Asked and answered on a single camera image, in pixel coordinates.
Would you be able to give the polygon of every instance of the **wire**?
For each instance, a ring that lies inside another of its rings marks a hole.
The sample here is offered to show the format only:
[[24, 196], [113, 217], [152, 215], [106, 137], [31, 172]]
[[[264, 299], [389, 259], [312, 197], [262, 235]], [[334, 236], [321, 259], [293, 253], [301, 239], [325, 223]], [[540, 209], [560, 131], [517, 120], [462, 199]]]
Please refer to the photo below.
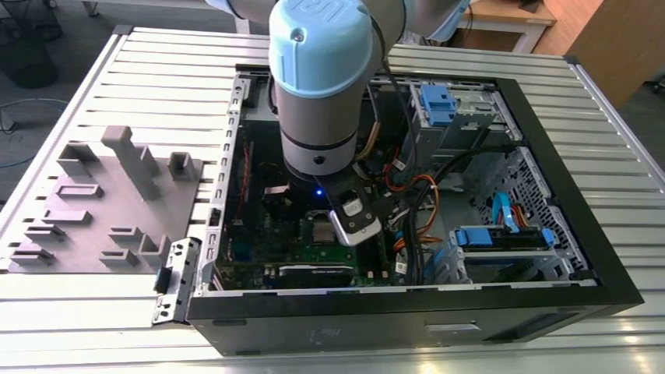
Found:
[[270, 112], [273, 115], [280, 113], [277, 106], [274, 105], [274, 100], [272, 98], [272, 90], [274, 89], [274, 78], [272, 74], [268, 76], [268, 107], [270, 108]]
[[474, 8], [469, 4], [469, 22], [466, 23], [465, 27], [465, 38], [461, 41], [462, 43], [466, 42], [466, 38], [469, 37], [473, 28], [474, 28]]
[[381, 114], [378, 111], [378, 103], [376, 102], [374, 93], [372, 92], [370, 85], [366, 85], [366, 92], [370, 96], [372, 109], [374, 111], [374, 125], [372, 126], [370, 136], [366, 140], [365, 147], [362, 151], [356, 155], [356, 161], [362, 161], [372, 154], [374, 149], [376, 138], [378, 138], [378, 132], [381, 130]]
[[[422, 207], [421, 211], [422, 210], [429, 210], [429, 209], [434, 209], [434, 204], [432, 205], [426, 205]], [[409, 209], [405, 209], [402, 210], [400, 213], [397, 213], [397, 215], [388, 221], [388, 227], [389, 228], [393, 228], [394, 225], [400, 222], [400, 220], [406, 217], [406, 214], [408, 214], [408, 211]]]
[[416, 134], [413, 133], [413, 119], [412, 119], [412, 116], [409, 114], [408, 104], [406, 104], [406, 101], [404, 100], [402, 91], [398, 88], [397, 80], [394, 79], [393, 73], [390, 72], [390, 67], [388, 65], [388, 62], [384, 60], [381, 62], [381, 65], [384, 67], [385, 75], [388, 76], [388, 80], [389, 80], [390, 84], [393, 85], [394, 93], [397, 94], [397, 98], [398, 98], [398, 104], [402, 107], [404, 117], [406, 118], [408, 139], [409, 139], [410, 146], [412, 146], [412, 154], [410, 154], [410, 157], [406, 161], [406, 168], [410, 168], [410, 170], [409, 170], [409, 173], [406, 174], [405, 179], [409, 180], [412, 178], [413, 174], [416, 174], [416, 160], [417, 160], [417, 141], [416, 141]]
[[32, 156], [31, 158], [27, 158], [25, 160], [23, 161], [19, 161], [19, 162], [15, 162], [13, 164], [7, 164], [7, 165], [0, 165], [0, 169], [4, 169], [4, 168], [11, 168], [11, 167], [15, 167], [17, 165], [21, 165], [24, 164], [25, 162], [29, 162], [32, 161], [32, 159], [35, 158], [35, 156]]
[[[5, 103], [5, 104], [0, 104], [0, 109], [9, 108], [13, 105], [23, 104], [23, 103], [27, 103], [27, 102], [31, 102], [31, 101], [41, 101], [41, 102], [47, 102], [47, 103], [55, 102], [55, 103], [61, 103], [61, 104], [65, 104], [65, 105], [69, 104], [69, 102], [67, 102], [64, 100], [59, 100], [59, 99], [29, 98], [29, 99], [20, 99], [20, 100], [12, 101], [12, 102]], [[9, 129], [4, 128], [3, 114], [0, 113], [0, 132], [3, 132], [4, 135], [11, 135], [17, 130], [19, 130], [19, 125], [17, 124], [15, 124]]]
[[48, 101], [48, 102], [53, 102], [53, 103], [61, 103], [65, 105], [69, 104], [69, 102], [67, 102], [64, 100], [59, 100], [59, 99], [31, 98], [31, 99], [20, 99], [20, 100], [12, 101], [9, 103], [0, 104], [0, 108], [8, 108], [16, 104], [27, 103], [28, 101]]
[[[516, 148], [517, 148], [517, 145], [509, 144], [509, 145], [504, 145], [504, 146], [484, 146], [484, 147], [480, 147], [480, 148], [476, 148], [472, 150], [466, 150], [465, 152], [457, 154], [457, 156], [454, 156], [448, 161], [448, 163], [436, 171], [436, 174], [432, 178], [434, 181], [433, 183], [436, 185], [438, 185], [438, 183], [441, 183], [441, 181], [444, 180], [446, 175], [456, 169], [457, 165], [462, 161], [465, 161], [468, 158], [470, 158], [481, 153], [512, 152]], [[417, 198], [416, 198], [416, 203], [413, 204], [414, 206], [421, 206], [422, 201], [425, 200], [428, 193], [429, 193], [429, 189], [424, 189], [420, 192], [420, 194], [417, 195]], [[417, 230], [416, 230], [416, 216], [417, 216], [416, 210], [410, 209], [408, 212], [406, 220], [404, 220], [404, 224], [402, 224], [402, 234], [404, 234], [404, 238], [406, 239], [405, 240], [405, 249], [406, 249], [406, 253], [409, 255], [410, 255], [410, 253], [413, 253], [413, 255], [416, 255], [416, 253], [418, 253], [418, 252], [420, 252], [420, 254], [422, 254], [422, 252], [418, 250], [418, 248], [421, 246], [420, 246], [420, 240], [418, 240], [418, 235], [417, 235]], [[410, 276], [410, 279], [414, 282], [420, 282], [422, 279], [422, 274], [420, 274], [420, 273], [413, 274]]]
[[[441, 243], [444, 242], [444, 239], [441, 238], [433, 238], [432, 236], [421, 236], [420, 237], [420, 242], [421, 243]], [[405, 247], [404, 239], [401, 238], [397, 240], [397, 242], [393, 244], [393, 251], [401, 251]]]
[[236, 219], [240, 218], [240, 213], [242, 212], [242, 205], [245, 202], [245, 193], [248, 190], [248, 183], [249, 183], [249, 146], [248, 143], [244, 143], [242, 146], [242, 153], [245, 156], [245, 165], [244, 165], [244, 170], [242, 170], [242, 188], [240, 189], [240, 203], [238, 203], [238, 212], [236, 213]]

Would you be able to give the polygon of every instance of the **black trash bin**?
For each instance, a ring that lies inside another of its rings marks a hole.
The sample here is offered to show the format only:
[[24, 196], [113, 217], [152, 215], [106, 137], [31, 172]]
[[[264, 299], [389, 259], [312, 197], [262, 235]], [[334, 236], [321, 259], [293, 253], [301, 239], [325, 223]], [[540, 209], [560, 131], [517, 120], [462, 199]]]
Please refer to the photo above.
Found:
[[13, 18], [0, 18], [0, 71], [21, 88], [48, 86], [59, 78], [44, 42]]
[[63, 35], [63, 28], [55, 18], [49, 3], [43, 0], [0, 0], [0, 5], [27, 32], [41, 41], [53, 41]]

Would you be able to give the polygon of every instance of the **red wire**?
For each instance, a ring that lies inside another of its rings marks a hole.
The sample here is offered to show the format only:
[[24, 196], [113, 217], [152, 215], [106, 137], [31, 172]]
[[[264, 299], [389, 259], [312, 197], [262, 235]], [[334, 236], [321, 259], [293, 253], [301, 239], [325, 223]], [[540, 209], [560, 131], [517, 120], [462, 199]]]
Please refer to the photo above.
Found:
[[397, 150], [394, 150], [394, 156], [393, 156], [393, 160], [385, 165], [384, 167], [384, 183], [385, 185], [388, 186], [388, 189], [393, 192], [401, 192], [401, 191], [405, 191], [406, 190], [406, 185], [402, 185], [402, 186], [397, 186], [397, 185], [393, 185], [390, 183], [390, 178], [389, 178], [389, 171], [390, 171], [390, 168], [393, 167], [393, 162], [394, 160], [397, 160], [397, 156], [398, 156], [398, 147], [397, 147]]

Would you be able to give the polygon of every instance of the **slotted aluminum worktable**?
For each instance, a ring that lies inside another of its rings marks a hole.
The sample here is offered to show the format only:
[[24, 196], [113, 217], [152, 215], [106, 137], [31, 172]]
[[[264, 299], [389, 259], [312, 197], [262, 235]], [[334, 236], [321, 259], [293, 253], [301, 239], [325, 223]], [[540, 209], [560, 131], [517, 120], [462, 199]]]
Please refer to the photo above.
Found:
[[[189, 235], [202, 237], [233, 66], [265, 65], [266, 49], [265, 37], [236, 34], [136, 28], [110, 37], [0, 213], [0, 267], [24, 220], [43, 212], [39, 198], [61, 173], [55, 158], [65, 142], [89, 142], [97, 154], [109, 153], [99, 143], [105, 125], [130, 125], [134, 143], [148, 144], [154, 157], [186, 151], [206, 161], [189, 227]], [[129, 365], [142, 372], [157, 365], [284, 374], [665, 372], [665, 178], [585, 72], [557, 57], [424, 47], [396, 47], [389, 62], [396, 72], [518, 81], [646, 303], [525, 344], [221, 358], [192, 328], [149, 328], [153, 276], [4, 274], [0, 370]]]

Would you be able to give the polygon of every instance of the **power supply cable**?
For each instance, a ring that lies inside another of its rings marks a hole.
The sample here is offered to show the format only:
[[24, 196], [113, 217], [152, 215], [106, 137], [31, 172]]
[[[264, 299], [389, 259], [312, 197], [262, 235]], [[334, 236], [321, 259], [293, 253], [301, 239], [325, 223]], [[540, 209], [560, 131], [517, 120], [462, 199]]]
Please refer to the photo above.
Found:
[[397, 94], [398, 104], [402, 107], [404, 117], [406, 119], [408, 140], [409, 140], [409, 143], [412, 146], [410, 156], [406, 160], [406, 163], [405, 163], [406, 167], [404, 169], [404, 171], [406, 171], [406, 177], [404, 178], [404, 180], [408, 183], [408, 181], [412, 180], [413, 175], [416, 174], [416, 160], [417, 160], [417, 143], [416, 143], [416, 134], [413, 133], [413, 118], [412, 118], [412, 115], [408, 111], [408, 103], [404, 100], [402, 91], [400, 90], [398, 83], [397, 83], [397, 80], [394, 79], [394, 75], [393, 75], [393, 72], [390, 71], [390, 67], [388, 65], [386, 60], [384, 60], [381, 62], [381, 66], [384, 67], [385, 75], [388, 76], [388, 80], [389, 80], [390, 85], [393, 86], [394, 92]]
[[374, 92], [372, 91], [372, 87], [366, 85], [366, 93], [370, 97], [372, 110], [374, 112], [374, 124], [372, 125], [372, 131], [369, 138], [366, 140], [366, 144], [362, 147], [362, 151], [356, 155], [356, 161], [362, 161], [372, 154], [372, 150], [374, 149], [376, 138], [378, 138], [378, 132], [381, 131], [381, 113], [378, 110], [378, 103], [376, 102]]
[[[457, 165], [460, 165], [460, 163], [462, 161], [466, 161], [469, 158], [477, 156], [481, 153], [493, 153], [493, 152], [508, 153], [512, 152], [517, 147], [518, 147], [517, 144], [508, 144], [504, 146], [484, 146], [472, 150], [466, 150], [465, 152], [454, 156], [450, 159], [450, 161], [448, 161], [448, 163], [436, 171], [433, 175], [434, 183], [438, 185], [438, 183], [441, 183], [448, 174], [454, 170]], [[418, 193], [416, 198], [416, 203], [413, 204], [413, 209], [409, 210], [406, 219], [404, 220], [402, 224], [406, 253], [408, 254], [412, 253], [414, 256], [418, 256], [418, 260], [422, 251], [421, 251], [421, 242], [417, 237], [417, 229], [416, 229], [417, 208], [422, 205], [428, 192], [429, 192], [429, 186], [428, 188], [422, 189], [421, 192]], [[413, 270], [410, 279], [414, 282], [413, 284], [421, 284], [424, 282], [421, 266], [418, 266], [417, 269]]]

